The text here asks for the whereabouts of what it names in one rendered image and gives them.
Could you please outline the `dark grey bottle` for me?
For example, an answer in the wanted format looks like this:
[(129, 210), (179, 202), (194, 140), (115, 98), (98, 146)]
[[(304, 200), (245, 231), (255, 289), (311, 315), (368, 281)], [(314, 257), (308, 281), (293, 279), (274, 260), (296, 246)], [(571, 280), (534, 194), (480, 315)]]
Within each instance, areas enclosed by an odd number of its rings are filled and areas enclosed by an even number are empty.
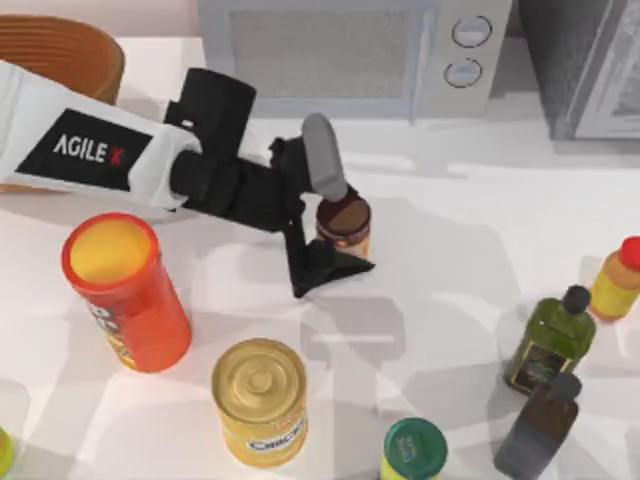
[(580, 379), (567, 372), (538, 385), (499, 446), (494, 467), (511, 480), (538, 480), (577, 419), (581, 390)]

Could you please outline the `microwave knob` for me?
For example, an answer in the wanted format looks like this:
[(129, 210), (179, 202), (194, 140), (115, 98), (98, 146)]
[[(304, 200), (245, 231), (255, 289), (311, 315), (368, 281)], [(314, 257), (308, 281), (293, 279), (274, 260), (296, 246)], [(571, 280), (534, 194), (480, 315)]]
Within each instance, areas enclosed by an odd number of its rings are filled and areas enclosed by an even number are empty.
[(464, 57), (448, 64), (444, 69), (445, 82), (456, 89), (469, 88), (475, 85), (483, 76), (484, 68), (480, 62)]
[(490, 20), (476, 15), (458, 20), (452, 28), (452, 39), (462, 48), (477, 48), (488, 41), (492, 32)]

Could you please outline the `yellow bottle with red cap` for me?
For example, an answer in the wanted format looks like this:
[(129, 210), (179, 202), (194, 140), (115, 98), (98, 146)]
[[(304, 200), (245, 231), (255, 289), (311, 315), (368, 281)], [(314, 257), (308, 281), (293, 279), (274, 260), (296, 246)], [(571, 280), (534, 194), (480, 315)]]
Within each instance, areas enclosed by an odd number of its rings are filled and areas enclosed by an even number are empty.
[(604, 260), (591, 288), (591, 313), (604, 322), (627, 316), (640, 295), (640, 235), (625, 238)]

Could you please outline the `brown-lidded jar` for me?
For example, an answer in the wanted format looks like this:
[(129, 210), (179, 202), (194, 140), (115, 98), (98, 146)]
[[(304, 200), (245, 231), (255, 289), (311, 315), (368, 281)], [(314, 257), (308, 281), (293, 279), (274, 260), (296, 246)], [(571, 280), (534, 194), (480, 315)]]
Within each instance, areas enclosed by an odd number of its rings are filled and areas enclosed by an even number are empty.
[(340, 252), (368, 259), (372, 212), (368, 202), (350, 192), (340, 201), (322, 200), (316, 210), (316, 238)]

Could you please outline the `yellow tin can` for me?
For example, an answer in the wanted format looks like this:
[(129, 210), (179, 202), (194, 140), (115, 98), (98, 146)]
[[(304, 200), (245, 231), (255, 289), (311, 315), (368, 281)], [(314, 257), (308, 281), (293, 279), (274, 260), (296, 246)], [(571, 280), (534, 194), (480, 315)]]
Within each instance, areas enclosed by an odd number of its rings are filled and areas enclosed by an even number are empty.
[(211, 375), (225, 444), (241, 463), (274, 468), (303, 448), (309, 429), (304, 364), (288, 345), (251, 338), (226, 350)]

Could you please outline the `green bottle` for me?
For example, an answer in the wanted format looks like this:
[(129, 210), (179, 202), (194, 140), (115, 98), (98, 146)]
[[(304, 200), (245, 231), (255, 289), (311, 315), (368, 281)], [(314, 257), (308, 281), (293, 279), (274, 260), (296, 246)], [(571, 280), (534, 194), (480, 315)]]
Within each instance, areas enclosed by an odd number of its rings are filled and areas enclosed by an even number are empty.
[(571, 373), (589, 351), (596, 323), (588, 312), (590, 291), (572, 285), (560, 298), (535, 305), (504, 372), (504, 381), (525, 395), (562, 372)]

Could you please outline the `pale microwave oven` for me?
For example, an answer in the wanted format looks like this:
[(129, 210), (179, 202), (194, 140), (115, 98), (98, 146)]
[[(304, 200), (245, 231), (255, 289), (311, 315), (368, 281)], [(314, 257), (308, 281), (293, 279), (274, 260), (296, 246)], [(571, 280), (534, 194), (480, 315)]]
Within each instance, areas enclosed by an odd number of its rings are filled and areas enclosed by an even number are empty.
[[(484, 112), (512, 0), (196, 0), (209, 68), (257, 89), (262, 118), (472, 118)], [(452, 28), (485, 16), (486, 43), (462, 48)], [(484, 68), (473, 86), (451, 62)]]

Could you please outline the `brown woven basket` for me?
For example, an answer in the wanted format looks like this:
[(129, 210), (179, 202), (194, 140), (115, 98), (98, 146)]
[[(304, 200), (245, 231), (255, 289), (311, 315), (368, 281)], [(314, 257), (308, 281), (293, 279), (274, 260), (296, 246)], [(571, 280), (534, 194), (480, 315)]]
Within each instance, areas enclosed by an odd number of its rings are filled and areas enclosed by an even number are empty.
[(120, 45), (80, 21), (36, 14), (0, 14), (0, 61), (113, 105), (125, 66)]

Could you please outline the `yellow can with green lid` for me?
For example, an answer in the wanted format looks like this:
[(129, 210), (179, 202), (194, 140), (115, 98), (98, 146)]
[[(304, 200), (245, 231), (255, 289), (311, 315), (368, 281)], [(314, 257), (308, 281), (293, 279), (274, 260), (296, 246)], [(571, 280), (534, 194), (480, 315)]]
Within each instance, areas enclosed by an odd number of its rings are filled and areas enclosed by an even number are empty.
[(448, 458), (448, 444), (432, 422), (407, 417), (386, 432), (379, 480), (437, 480)]

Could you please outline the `yellow-green round container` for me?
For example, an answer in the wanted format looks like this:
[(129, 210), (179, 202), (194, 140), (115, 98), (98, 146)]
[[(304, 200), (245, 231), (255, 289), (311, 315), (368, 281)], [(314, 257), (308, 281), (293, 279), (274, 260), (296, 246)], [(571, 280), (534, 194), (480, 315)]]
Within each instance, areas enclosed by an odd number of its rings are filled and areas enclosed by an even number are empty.
[(4, 476), (13, 463), (14, 445), (12, 437), (0, 427), (0, 477)]

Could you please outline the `grey cabinet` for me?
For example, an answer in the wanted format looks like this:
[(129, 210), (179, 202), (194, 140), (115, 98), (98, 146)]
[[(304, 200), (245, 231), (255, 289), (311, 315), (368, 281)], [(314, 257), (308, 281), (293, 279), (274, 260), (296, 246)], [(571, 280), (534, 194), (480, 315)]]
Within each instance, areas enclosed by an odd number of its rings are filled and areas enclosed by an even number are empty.
[(519, 0), (554, 140), (640, 141), (640, 0)]

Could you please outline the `red canister with yellow lid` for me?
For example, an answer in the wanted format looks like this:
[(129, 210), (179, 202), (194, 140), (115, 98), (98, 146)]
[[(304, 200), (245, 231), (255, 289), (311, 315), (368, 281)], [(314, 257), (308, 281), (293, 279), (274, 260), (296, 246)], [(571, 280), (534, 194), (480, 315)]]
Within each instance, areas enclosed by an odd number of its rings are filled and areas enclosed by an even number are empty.
[(146, 221), (122, 212), (85, 220), (65, 240), (61, 268), (123, 365), (157, 373), (186, 354), (191, 324)]

